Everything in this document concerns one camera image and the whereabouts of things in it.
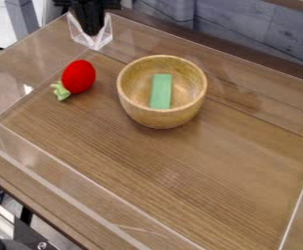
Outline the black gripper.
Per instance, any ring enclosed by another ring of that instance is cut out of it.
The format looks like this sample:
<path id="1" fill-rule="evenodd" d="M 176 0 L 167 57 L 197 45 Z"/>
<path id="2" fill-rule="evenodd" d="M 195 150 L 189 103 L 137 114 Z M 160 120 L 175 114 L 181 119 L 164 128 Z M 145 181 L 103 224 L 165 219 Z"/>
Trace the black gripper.
<path id="1" fill-rule="evenodd" d="M 88 36 L 96 36 L 104 26 L 104 11 L 120 9 L 121 0 L 53 0 L 56 7 L 72 9 Z"/>

